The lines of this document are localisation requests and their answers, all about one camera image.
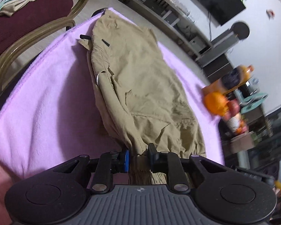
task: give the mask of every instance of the floor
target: floor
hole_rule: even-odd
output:
[[[169,39],[164,33],[162,33],[157,27],[152,25],[145,18],[140,16],[138,13],[134,12],[132,9],[127,7],[125,4],[118,0],[89,0],[83,10],[75,17],[76,24],[90,18],[96,10],[104,7],[113,7],[119,13],[123,14],[128,19],[132,20],[138,26],[144,26],[152,28],[157,39],[162,41],[163,44],[172,51],[181,61],[183,61],[205,84],[208,84],[207,78],[204,76],[201,69],[197,64],[171,39]],[[16,73],[21,65],[26,64],[42,50],[44,50],[56,37],[65,32],[65,29],[55,32],[54,34],[46,37],[45,39],[39,41],[34,46],[30,47],[24,53],[22,53],[11,65],[11,68],[7,72],[6,79],[10,78],[14,73]]]

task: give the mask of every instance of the purple towel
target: purple towel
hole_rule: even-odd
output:
[[[80,34],[91,35],[100,16],[55,39],[28,68],[0,112],[0,162],[21,178],[81,154],[99,158],[104,152],[120,150],[102,131],[87,51],[78,43]],[[160,43],[159,47],[181,80],[198,118],[207,157],[222,164],[219,118],[210,115],[202,104],[204,84],[167,48]],[[115,179],[127,183],[127,176]]]

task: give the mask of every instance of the shelf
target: shelf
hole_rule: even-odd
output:
[[[187,20],[192,28],[195,28],[196,32],[198,35],[200,35],[200,37],[204,40],[204,42],[209,45],[210,47],[213,47],[212,43],[209,41],[209,39],[200,31],[200,29],[195,25],[194,22],[192,22],[187,16],[186,14],[184,14],[179,8],[177,8],[170,0],[164,0],[171,8],[173,8],[175,10],[175,12],[177,12],[182,18],[184,18],[185,20]]]
[[[164,27],[164,28],[167,28],[168,30],[170,30],[197,56],[198,59],[201,58],[200,53],[194,49],[194,47],[189,43],[189,41],[180,32],[178,32],[174,27],[172,27],[168,22],[166,22],[164,19],[162,19],[162,17],[160,17],[154,11],[152,11],[150,8],[145,6],[140,0],[131,0],[131,1],[133,1],[133,3],[138,6],[137,9],[140,10],[140,12],[145,13],[145,15],[148,18],[155,19],[155,22],[159,23],[158,24],[159,26],[156,25],[159,29],[161,29],[160,27]]]

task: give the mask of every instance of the cargo pocket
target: cargo pocket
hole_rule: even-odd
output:
[[[158,151],[179,153],[179,131],[170,118],[171,106],[154,101],[150,96],[126,93],[126,105],[134,125],[146,143],[155,143]]]

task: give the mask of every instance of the plastic container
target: plastic container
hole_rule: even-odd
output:
[[[252,65],[249,67],[240,65],[209,86],[204,87],[202,89],[203,94],[206,96],[212,92],[219,92],[223,95],[227,95],[246,83],[251,78],[251,72],[253,70],[254,68]]]

